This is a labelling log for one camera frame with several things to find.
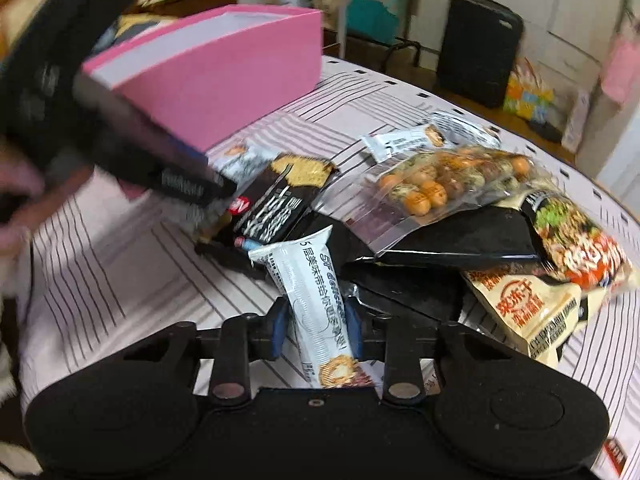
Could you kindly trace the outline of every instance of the hand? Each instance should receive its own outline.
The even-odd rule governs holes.
[[[31,234],[89,180],[94,168],[83,167],[64,184],[44,192],[41,174],[27,160],[0,148],[0,192],[31,197],[9,223],[0,226],[0,256],[17,256]]]

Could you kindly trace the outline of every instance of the screw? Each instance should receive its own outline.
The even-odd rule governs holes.
[[[238,383],[222,383],[214,386],[213,394],[219,399],[237,399],[244,395],[244,386]]]
[[[396,383],[389,387],[389,393],[396,399],[413,399],[420,395],[420,388],[411,383]]]

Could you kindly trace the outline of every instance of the desk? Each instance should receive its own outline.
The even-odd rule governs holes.
[[[129,7],[124,14],[139,14],[142,12],[158,14],[160,16],[175,16],[184,18],[204,10],[236,4],[238,0],[156,0],[147,4],[137,4]]]

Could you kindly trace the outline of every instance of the black snack package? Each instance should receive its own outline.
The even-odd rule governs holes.
[[[199,229],[196,252],[251,277],[264,277],[264,270],[254,267],[247,252],[283,241],[334,169],[323,158],[277,156],[217,222]]]
[[[466,285],[460,273],[444,267],[387,267],[345,264],[340,291],[376,314],[407,317],[416,326],[458,321]]]
[[[488,270],[509,264],[539,267],[544,248],[519,211],[486,206],[461,211],[415,230],[379,260],[388,265],[438,264],[460,270]]]
[[[342,222],[317,212],[302,218],[291,237],[300,238],[328,225],[334,227],[328,247],[336,269],[356,261],[405,267],[440,265],[459,270],[509,265],[536,268],[545,261],[541,256],[544,248],[527,218],[519,211],[496,206],[461,211],[421,227],[378,258]]]

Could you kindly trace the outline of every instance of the white snack wrapper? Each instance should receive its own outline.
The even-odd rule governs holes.
[[[361,139],[377,163],[402,152],[454,150],[465,144],[499,150],[501,145],[489,130],[443,110],[430,112],[421,126]]]
[[[428,130],[428,125],[416,126],[410,130],[398,130],[373,137],[360,138],[377,163],[384,162],[397,153],[412,150],[435,150],[441,148],[455,148],[455,145],[434,130]]]
[[[248,255],[267,267],[289,298],[306,381],[314,388],[363,386],[366,375],[353,359],[344,304],[326,247],[330,235],[329,226],[300,240],[254,249]]]
[[[238,184],[234,197],[240,195],[251,182],[280,154],[247,141],[239,141],[222,155],[209,159],[209,166]],[[214,200],[208,207],[185,204],[173,198],[162,199],[162,218],[192,234],[199,225],[215,222],[224,214],[232,198]]]

